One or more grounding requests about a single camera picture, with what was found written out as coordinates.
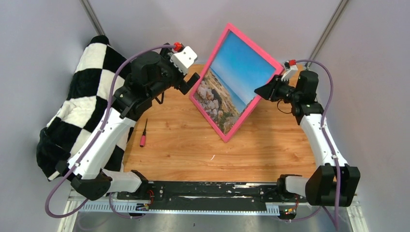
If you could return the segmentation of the pink handled screwdriver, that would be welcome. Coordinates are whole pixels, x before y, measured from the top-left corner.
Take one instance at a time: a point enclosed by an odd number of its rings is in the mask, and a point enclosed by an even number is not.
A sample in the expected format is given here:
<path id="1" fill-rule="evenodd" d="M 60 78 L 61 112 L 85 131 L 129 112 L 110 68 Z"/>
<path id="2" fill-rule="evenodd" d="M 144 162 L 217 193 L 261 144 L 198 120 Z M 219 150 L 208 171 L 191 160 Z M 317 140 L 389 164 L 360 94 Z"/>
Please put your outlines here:
<path id="1" fill-rule="evenodd" d="M 141 138 L 140 138 L 140 143 L 139 143 L 139 146 L 140 146 L 140 147 L 145 147 L 145 145 L 146 145 L 147 121 L 148 121 L 148 119 L 146 119 L 145 126 L 144 126 L 144 130 L 143 130 L 142 136 L 141 136 Z"/>

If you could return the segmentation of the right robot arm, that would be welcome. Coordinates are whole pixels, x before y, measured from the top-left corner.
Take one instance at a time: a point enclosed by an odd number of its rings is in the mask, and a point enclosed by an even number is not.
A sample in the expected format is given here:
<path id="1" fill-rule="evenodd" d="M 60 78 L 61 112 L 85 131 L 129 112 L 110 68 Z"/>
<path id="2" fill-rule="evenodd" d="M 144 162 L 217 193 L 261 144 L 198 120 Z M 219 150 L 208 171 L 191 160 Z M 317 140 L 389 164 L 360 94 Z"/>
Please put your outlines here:
<path id="1" fill-rule="evenodd" d="M 282 75 L 274 75 L 254 91 L 265 100 L 291 104 L 291 114 L 305 133 L 317 165 L 310 178 L 282 174 L 277 181 L 276 195 L 283 202 L 296 194 L 310 205 L 349 207 L 361 174 L 358 167 L 347 163 L 326 131 L 324 109 L 316 101 L 318 83 L 317 73 L 301 71 L 294 87 L 283 81 Z"/>

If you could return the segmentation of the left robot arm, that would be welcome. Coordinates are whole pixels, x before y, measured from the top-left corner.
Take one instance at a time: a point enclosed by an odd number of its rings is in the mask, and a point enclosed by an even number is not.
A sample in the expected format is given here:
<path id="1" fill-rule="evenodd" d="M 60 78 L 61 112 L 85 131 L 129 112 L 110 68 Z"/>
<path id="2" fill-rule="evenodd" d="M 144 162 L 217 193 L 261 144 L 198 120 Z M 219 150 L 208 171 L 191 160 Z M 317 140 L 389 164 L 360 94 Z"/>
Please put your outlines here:
<path id="1" fill-rule="evenodd" d="M 112 95 L 102 120 L 79 152 L 57 165 L 68 173 L 71 186 L 86 199 L 94 201 L 108 193 L 128 192 L 135 199 L 148 194 L 149 181 L 138 171 L 120 172 L 106 169 L 117 143 L 128 136 L 142 114 L 154 101 L 163 103 L 164 92 L 173 87 L 187 94 L 199 79 L 197 73 L 185 81 L 197 54 L 186 46 L 165 46 L 159 53 L 147 51 L 131 58 L 131 72 L 122 87 Z"/>

